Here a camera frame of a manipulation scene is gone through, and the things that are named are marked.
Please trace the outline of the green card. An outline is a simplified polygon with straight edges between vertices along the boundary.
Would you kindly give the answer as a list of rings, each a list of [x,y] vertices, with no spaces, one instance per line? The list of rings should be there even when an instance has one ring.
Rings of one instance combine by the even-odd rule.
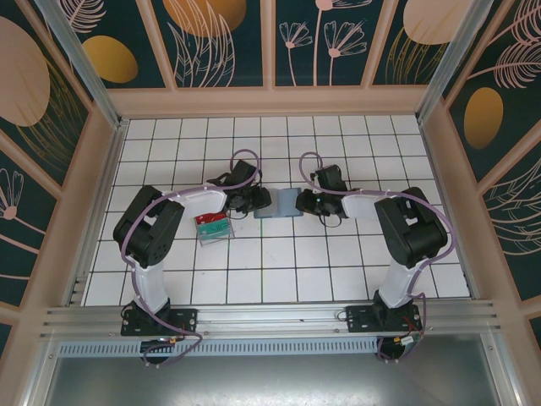
[[[197,231],[201,240],[227,238],[231,233],[231,224],[226,219],[202,223],[197,226]]]

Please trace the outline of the clear plastic box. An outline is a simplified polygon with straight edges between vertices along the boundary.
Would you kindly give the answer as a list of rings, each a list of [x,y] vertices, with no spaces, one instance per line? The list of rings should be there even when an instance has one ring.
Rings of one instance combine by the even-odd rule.
[[[215,244],[215,243],[219,243],[221,241],[227,241],[229,239],[233,239],[234,238],[234,231],[233,231],[233,226],[232,226],[232,220],[227,217],[227,221],[231,224],[231,233],[230,235],[227,237],[227,238],[221,238],[221,239],[210,239],[210,240],[201,240],[199,238],[199,235],[198,235],[198,231],[197,231],[197,224],[195,222],[195,219],[194,219],[194,222],[195,222],[195,230],[196,230],[196,235],[197,235],[197,239],[199,240],[199,244],[201,246],[206,246],[206,245],[210,245],[210,244]]]

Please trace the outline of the grey metal sheet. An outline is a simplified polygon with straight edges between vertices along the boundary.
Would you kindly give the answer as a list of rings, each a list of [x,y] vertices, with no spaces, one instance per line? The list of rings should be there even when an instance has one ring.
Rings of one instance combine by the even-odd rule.
[[[32,406],[517,406],[476,352],[385,364],[372,354],[59,359]]]

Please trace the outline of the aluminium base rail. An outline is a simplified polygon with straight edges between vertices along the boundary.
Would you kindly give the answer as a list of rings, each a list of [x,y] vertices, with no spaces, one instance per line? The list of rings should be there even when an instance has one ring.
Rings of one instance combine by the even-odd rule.
[[[489,300],[417,300],[425,334],[499,332],[502,322]],[[204,339],[345,337],[348,302],[320,304],[197,305],[196,332]],[[38,326],[41,341],[123,340],[119,306],[57,307]]]

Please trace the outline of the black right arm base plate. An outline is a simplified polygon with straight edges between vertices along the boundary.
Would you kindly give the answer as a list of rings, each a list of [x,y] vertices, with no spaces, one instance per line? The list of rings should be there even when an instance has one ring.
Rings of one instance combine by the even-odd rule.
[[[346,323],[349,332],[408,333],[421,331],[423,328],[415,304],[405,304],[394,309],[377,304],[348,306]]]

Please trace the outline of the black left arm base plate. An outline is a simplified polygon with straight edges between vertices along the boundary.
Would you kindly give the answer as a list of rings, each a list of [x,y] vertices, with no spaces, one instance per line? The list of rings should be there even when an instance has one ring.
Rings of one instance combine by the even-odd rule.
[[[196,309],[171,309],[167,305],[156,314],[167,324],[194,332],[197,326]],[[178,332],[155,321],[137,304],[129,304],[121,311],[120,334],[123,337],[177,336]]]

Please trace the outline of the pink flower wall panel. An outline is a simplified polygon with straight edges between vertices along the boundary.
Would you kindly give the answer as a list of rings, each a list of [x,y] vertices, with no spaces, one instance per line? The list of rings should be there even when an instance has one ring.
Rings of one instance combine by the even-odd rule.
[[[359,85],[381,4],[276,0],[276,85]]]

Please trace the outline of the orange circle leaf wall panel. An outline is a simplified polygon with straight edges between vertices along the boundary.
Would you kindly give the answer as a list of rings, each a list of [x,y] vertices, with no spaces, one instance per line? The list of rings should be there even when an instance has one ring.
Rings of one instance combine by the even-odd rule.
[[[261,87],[260,0],[150,0],[178,88]]]

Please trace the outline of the pink circle wall panel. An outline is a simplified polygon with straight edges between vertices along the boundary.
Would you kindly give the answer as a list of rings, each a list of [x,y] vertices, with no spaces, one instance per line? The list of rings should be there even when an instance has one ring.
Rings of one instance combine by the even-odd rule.
[[[397,0],[374,85],[427,85],[469,7],[469,0]]]

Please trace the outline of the aluminium corner post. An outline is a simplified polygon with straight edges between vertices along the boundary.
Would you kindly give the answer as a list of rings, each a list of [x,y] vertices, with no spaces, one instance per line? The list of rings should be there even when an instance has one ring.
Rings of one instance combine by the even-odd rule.
[[[494,7],[494,3],[498,1],[473,0],[468,6],[415,112],[415,117],[420,127],[425,124],[430,114],[434,111],[445,88],[451,81],[453,74],[458,70],[483,23],[490,20],[490,11]]]
[[[92,66],[84,48],[65,19],[63,11],[56,0],[35,0],[37,7],[45,21],[50,25],[52,32],[62,45],[63,50],[73,62],[75,70],[79,73],[86,88],[93,96],[96,105],[104,114],[107,122],[114,128],[126,126],[128,120],[122,118],[114,107],[111,97],[107,93],[101,78]]]

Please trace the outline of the gold oval wall panel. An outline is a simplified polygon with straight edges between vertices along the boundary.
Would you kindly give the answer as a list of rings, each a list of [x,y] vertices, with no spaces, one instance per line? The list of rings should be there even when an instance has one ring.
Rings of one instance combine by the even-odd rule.
[[[165,86],[136,0],[57,0],[107,89]]]

